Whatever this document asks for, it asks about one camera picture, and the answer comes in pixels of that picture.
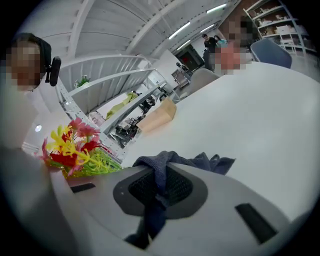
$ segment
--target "brown wall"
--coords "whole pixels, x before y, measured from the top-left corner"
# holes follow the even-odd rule
[[[257,1],[258,0],[242,0],[219,26],[220,32],[227,40],[230,40],[229,33],[240,33],[240,17],[246,16],[244,9],[248,9]]]

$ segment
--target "chair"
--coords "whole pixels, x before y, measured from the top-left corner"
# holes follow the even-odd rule
[[[291,67],[290,53],[267,38],[254,42],[250,48],[257,62],[274,64],[288,69]]]
[[[193,73],[191,77],[188,95],[193,94],[194,92],[198,91],[202,87],[205,87],[206,85],[210,84],[214,80],[217,80],[218,78],[218,75],[206,68],[198,69],[196,72]]]

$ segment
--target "person in teal shirt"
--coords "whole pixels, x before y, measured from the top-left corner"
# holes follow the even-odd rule
[[[228,42],[227,40],[221,39],[219,36],[215,35],[214,39],[216,41],[217,46],[219,47],[227,47],[228,46]]]

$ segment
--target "green cloth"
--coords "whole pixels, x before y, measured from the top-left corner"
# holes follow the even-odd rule
[[[137,94],[133,93],[133,92],[129,92],[128,96],[126,97],[126,99],[124,101],[122,101],[121,103],[114,105],[110,111],[108,113],[106,113],[106,120],[108,120],[114,113],[116,113],[117,111],[119,111],[120,109],[122,109],[125,105],[127,105],[129,102],[133,101],[136,97],[138,97]]]

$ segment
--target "ceiling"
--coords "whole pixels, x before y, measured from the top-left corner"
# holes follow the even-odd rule
[[[158,58],[219,24],[238,0],[44,0],[19,32],[31,32],[62,60],[101,54]],[[227,3],[225,8],[207,10]],[[176,37],[168,37],[187,22]]]

